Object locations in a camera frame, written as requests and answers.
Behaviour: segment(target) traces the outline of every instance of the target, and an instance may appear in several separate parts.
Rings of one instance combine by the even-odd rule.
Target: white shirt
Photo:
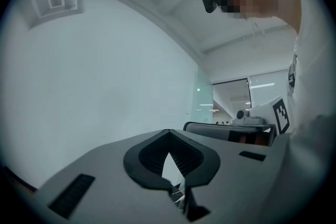
[[[293,128],[336,112],[335,27],[322,0],[301,0],[302,18],[288,71]]]

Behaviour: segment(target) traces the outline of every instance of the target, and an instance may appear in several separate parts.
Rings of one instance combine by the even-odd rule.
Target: black slot
[[[266,155],[257,154],[249,151],[242,151],[239,153],[239,155],[250,159],[256,159],[257,161],[261,162],[263,162],[264,159],[266,158]]]
[[[51,203],[49,209],[61,217],[68,218],[79,204],[86,191],[94,181],[93,176],[80,174],[71,184]]]

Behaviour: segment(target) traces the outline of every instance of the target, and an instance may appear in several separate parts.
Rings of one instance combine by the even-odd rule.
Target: black rubber vent
[[[94,181],[93,176],[80,174],[72,183],[56,198],[49,209],[64,218],[68,218],[78,205],[86,191]]]
[[[261,162],[263,162],[264,159],[266,158],[266,155],[257,154],[249,151],[242,151],[239,153],[239,155],[250,159],[256,159],[257,161]]]
[[[183,177],[203,162],[203,154],[170,132],[146,146],[139,154],[141,164],[162,176],[167,154],[170,153]]]

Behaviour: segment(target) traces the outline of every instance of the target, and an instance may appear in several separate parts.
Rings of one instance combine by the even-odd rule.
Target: black hair clip
[[[216,3],[214,0],[202,0],[205,10],[208,13],[212,13],[214,12],[214,10],[216,9]]]

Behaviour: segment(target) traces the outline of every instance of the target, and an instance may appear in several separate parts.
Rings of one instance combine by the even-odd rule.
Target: ceiling light
[[[269,84],[262,84],[262,85],[251,86],[250,89],[262,88],[262,87],[267,87],[267,86],[273,86],[274,84],[275,83],[269,83]]]

